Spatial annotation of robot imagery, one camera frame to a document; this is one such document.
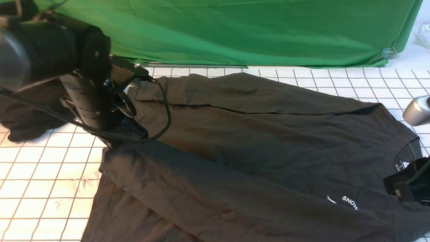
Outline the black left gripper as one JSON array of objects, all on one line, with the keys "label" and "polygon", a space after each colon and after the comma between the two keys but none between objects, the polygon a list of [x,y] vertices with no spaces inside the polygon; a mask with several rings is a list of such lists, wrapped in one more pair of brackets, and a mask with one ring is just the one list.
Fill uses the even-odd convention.
[{"label": "black left gripper", "polygon": [[127,117],[120,111],[110,112],[107,118],[108,131],[114,136],[127,139],[146,139],[148,131],[134,118]]}]

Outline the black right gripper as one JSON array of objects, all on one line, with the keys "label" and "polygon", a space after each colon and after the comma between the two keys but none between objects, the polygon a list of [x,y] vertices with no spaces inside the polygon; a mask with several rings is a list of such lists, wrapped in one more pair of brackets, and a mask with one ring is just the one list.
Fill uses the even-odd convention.
[{"label": "black right gripper", "polygon": [[387,194],[399,202],[427,202],[430,200],[429,157],[412,161],[403,170],[383,179]]}]

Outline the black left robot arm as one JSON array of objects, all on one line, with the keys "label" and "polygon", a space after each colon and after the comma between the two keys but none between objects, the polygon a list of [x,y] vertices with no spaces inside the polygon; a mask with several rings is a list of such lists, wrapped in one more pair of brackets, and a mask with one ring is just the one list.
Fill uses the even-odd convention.
[{"label": "black left robot arm", "polygon": [[[151,80],[148,71],[112,55],[111,40],[100,28],[56,13],[59,6],[22,21],[17,0],[17,16],[1,17],[1,96],[75,124],[108,146],[149,141],[124,92],[135,80]],[[53,79],[66,89],[60,101],[74,118],[17,94]]]}]

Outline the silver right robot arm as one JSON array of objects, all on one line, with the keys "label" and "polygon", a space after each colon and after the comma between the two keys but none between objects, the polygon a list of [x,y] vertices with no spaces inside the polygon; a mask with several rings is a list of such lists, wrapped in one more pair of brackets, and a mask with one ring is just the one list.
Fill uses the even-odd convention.
[{"label": "silver right robot arm", "polygon": [[[411,126],[429,124],[429,96],[413,98],[403,113],[406,123]],[[399,202],[429,202],[430,161],[429,157],[410,161],[407,166],[386,178],[384,185],[389,195],[396,196]]]}]

